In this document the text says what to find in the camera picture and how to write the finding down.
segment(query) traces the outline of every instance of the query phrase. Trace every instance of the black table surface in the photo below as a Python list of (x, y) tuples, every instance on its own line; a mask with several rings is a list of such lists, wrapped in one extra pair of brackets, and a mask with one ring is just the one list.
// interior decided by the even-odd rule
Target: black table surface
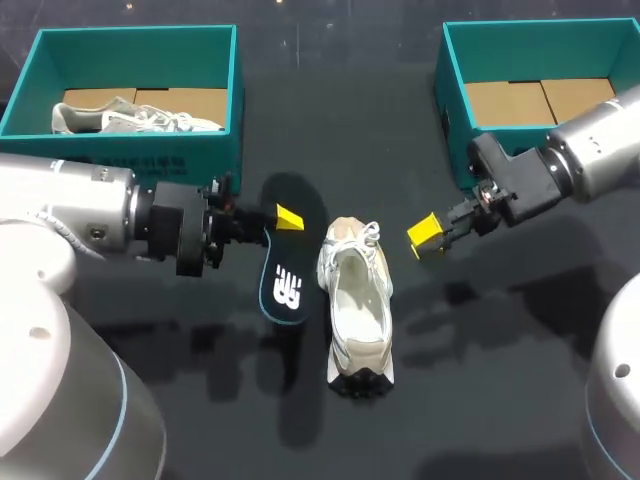
[(395, 284), (396, 388), (361, 403), (325, 382), (322, 294), (302, 333), (257, 304), (264, 251), (202, 279), (174, 265), (83, 262), (78, 310), (124, 333), (169, 435), (165, 480), (586, 478), (583, 385), (598, 322), (640, 270), (640, 192), (565, 201), (419, 264), (406, 229), (461, 199), (431, 97), (444, 19), (633, 15), (633, 2), (0, 0), (16, 65), (39, 27), (240, 25), (242, 196), (303, 185), (317, 223), (376, 220)]

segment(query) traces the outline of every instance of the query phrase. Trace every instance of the sneaker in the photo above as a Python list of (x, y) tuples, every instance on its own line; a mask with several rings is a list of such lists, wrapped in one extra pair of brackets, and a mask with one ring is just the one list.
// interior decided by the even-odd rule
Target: sneaker
[(318, 257), (318, 285), (329, 294), (333, 331), (327, 382), (344, 395), (384, 394), (394, 383), (393, 284), (379, 239), (376, 222), (338, 218)]
[(115, 97), (102, 108), (53, 107), (53, 133), (208, 132), (224, 130), (209, 120), (171, 113), (150, 105), (134, 105)]

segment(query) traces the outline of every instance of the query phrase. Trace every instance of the shoe sole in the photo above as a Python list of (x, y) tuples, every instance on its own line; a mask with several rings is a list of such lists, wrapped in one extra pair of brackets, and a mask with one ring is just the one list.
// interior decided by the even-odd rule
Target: shoe sole
[[(321, 270), (322, 254), (318, 255), (318, 263), (316, 265), (316, 275), (318, 286), (327, 294), (327, 286), (324, 283), (324, 275)], [(332, 340), (329, 347), (329, 355), (327, 359), (327, 383), (329, 388), (344, 397), (351, 398), (373, 398), (383, 396), (393, 389), (394, 386), (394, 370), (393, 356), (389, 352), (389, 360), (383, 373), (375, 373), (370, 368), (361, 368), (351, 375), (347, 375), (338, 368), (333, 353), (333, 329), (331, 332)]]

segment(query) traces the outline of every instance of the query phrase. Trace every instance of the black insole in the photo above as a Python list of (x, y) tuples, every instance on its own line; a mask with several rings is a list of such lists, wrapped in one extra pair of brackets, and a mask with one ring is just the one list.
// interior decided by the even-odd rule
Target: black insole
[(269, 232), (269, 249), (260, 281), (260, 307), (271, 321), (296, 325), (309, 316), (309, 254), (304, 232)]
[(305, 229), (268, 232), (270, 246), (260, 279), (260, 307), (269, 320), (296, 325), (307, 320), (317, 304), (315, 269), (327, 229), (327, 212), (318, 192), (297, 174), (277, 173), (265, 182), (260, 204), (276, 203), (300, 215)]

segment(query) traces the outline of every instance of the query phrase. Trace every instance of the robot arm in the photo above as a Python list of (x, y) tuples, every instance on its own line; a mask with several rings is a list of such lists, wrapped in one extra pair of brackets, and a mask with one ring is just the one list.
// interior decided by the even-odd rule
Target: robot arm
[(94, 257), (146, 241), (150, 259), (175, 257), (176, 274), (195, 277), (204, 264), (218, 268), (232, 240), (264, 246), (265, 231), (304, 229), (280, 205), (271, 211), (237, 205), (229, 176), (205, 188), (170, 182), (144, 188), (125, 168), (0, 154), (0, 218), (25, 215)]
[(509, 227), (572, 197), (588, 203), (640, 176), (640, 86), (554, 128), (543, 147), (507, 155), (485, 133), (468, 148), (478, 179), (472, 198), (444, 214), (431, 213), (408, 230), (417, 257), (444, 251), (501, 221)]

